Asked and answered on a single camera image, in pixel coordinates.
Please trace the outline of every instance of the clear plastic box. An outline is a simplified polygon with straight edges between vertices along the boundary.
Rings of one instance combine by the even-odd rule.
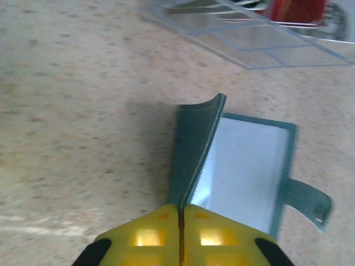
[[[171,8],[193,1],[148,0],[146,19],[177,30],[188,39],[246,69],[350,65],[344,56],[229,0],[216,0],[240,19],[229,22],[216,13],[174,13]]]

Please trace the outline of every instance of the beige floor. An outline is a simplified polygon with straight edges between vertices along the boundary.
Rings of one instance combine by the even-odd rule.
[[[334,200],[326,234],[287,209],[281,247],[299,266],[355,265],[355,68],[246,71],[135,6],[0,0],[1,265],[70,265],[162,206],[175,107],[218,92],[227,111],[299,125],[293,178]]]

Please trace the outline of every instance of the red object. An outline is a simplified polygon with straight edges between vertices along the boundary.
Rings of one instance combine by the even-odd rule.
[[[317,26],[325,7],[326,0],[274,0],[271,20],[284,25]]]

